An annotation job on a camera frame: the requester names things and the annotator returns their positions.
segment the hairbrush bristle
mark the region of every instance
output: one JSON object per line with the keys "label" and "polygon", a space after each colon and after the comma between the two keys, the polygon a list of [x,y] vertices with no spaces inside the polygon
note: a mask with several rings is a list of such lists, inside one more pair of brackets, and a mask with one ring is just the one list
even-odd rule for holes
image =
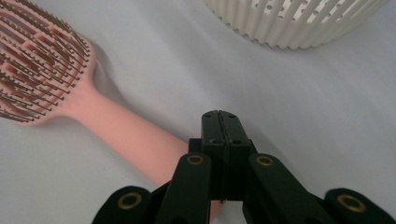
{"label": "hairbrush bristle", "polygon": [[0,117],[30,122],[64,99],[90,49],[65,21],[26,0],[0,0]]}

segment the white table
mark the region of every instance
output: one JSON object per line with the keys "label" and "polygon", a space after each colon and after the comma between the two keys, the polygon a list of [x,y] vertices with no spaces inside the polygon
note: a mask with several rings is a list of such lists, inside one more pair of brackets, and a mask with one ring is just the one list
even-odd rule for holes
{"label": "white table", "polygon": [[[36,2],[94,43],[99,89],[146,119],[188,141],[205,112],[232,112],[310,192],[354,189],[396,217],[396,1],[295,51],[248,40],[202,0]],[[0,142],[0,223],[91,223],[115,190],[156,189],[71,119],[1,119]],[[241,203],[216,223],[244,223]]]}

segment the pink hairbrush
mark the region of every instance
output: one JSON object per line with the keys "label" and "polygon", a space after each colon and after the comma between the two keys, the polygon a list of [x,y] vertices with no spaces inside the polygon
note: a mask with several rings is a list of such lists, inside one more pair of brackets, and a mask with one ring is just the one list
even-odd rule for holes
{"label": "pink hairbrush", "polygon": [[94,49],[65,21],[26,0],[0,0],[0,47],[0,117],[25,126],[75,119],[155,184],[172,178],[188,145],[96,90]]}

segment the white basket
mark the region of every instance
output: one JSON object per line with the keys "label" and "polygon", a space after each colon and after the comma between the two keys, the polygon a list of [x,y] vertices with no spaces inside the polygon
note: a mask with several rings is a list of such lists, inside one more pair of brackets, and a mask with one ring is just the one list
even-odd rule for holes
{"label": "white basket", "polygon": [[306,49],[357,27],[389,0],[205,0],[231,28],[261,44]]}

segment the brass screw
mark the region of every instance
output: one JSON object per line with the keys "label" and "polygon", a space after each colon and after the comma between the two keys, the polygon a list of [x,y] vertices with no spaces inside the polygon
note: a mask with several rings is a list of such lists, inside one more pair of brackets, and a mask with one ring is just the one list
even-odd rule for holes
{"label": "brass screw", "polygon": [[260,156],[256,158],[256,162],[263,166],[272,166],[274,164],[274,161],[266,156]]}
{"label": "brass screw", "polygon": [[202,158],[201,156],[193,155],[187,158],[187,162],[191,165],[199,165],[204,162],[204,158]]}
{"label": "brass screw", "polygon": [[[125,202],[128,198],[134,198],[132,203]],[[117,202],[120,209],[128,210],[137,207],[142,202],[142,195],[137,192],[130,192],[122,195]]]}
{"label": "brass screw", "polygon": [[362,213],[367,210],[366,205],[361,200],[348,194],[339,195],[337,197],[337,201],[345,208],[353,212]]}

